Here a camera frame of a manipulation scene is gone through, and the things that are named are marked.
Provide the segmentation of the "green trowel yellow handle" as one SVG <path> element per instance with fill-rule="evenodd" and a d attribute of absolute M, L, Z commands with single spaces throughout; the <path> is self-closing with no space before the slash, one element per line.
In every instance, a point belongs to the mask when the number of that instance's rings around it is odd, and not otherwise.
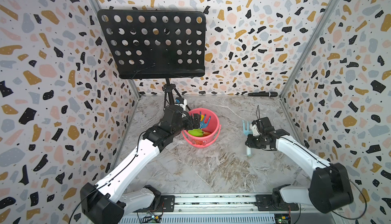
<path fill-rule="evenodd" d="M 190 135 L 194 136 L 194 137 L 206 137 L 208 135 L 210 135 L 211 133 L 208 132 L 208 131 L 204 131 L 200 128 L 198 129 L 192 129 L 192 130 L 188 130 L 187 131 Z"/>

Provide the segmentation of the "teal rake yellow handle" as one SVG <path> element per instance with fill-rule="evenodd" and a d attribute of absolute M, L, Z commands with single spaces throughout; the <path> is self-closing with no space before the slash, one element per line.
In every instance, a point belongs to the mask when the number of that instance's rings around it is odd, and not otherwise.
<path fill-rule="evenodd" d="M 207 126 L 209 125 L 209 122 L 210 122 L 210 119 L 211 119 L 211 116 L 208 116 L 207 114 L 202 114 L 202 112 L 200 111 L 200 116 L 201 115 L 204 115 L 205 116 L 205 122 L 207 123 Z"/>

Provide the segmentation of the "light blue toy rake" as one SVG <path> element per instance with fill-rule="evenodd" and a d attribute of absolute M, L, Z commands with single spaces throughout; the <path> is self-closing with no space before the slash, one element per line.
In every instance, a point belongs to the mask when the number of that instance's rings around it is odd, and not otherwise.
<path fill-rule="evenodd" d="M 249 121 L 245 121 L 245 120 L 243 120 L 242 123 L 243 123 L 243 134 L 246 136 L 253 134 L 252 124 Z M 248 146 L 246 147 L 246 155 L 247 157 L 251 157 L 252 155 L 252 151 Z"/>

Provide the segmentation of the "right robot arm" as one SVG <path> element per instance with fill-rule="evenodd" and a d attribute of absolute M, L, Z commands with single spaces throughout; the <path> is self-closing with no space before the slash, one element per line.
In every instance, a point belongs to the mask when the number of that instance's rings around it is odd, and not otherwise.
<path fill-rule="evenodd" d="M 309 187 L 291 184 L 275 187 L 271 194 L 274 209 L 284 210 L 290 204 L 305 204 L 314 206 L 321 213 L 329 213 L 353 203 L 350 180 L 342 164 L 332 164 L 315 155 L 284 129 L 275 129 L 267 117 L 243 122 L 243 131 L 247 148 L 279 151 L 293 160 L 311 180 Z"/>

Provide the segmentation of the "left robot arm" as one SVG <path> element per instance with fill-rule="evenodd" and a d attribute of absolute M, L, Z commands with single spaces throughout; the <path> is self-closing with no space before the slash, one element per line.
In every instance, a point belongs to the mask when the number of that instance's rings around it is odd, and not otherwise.
<path fill-rule="evenodd" d="M 158 156 L 183 130 L 200 128 L 201 115 L 189 114 L 179 105 L 169 105 L 164 116 L 141 134 L 135 149 L 95 185 L 80 190 L 82 213 L 94 224 L 117 224 L 138 210 L 159 208 L 161 193 L 150 185 L 125 194 L 139 172 Z"/>

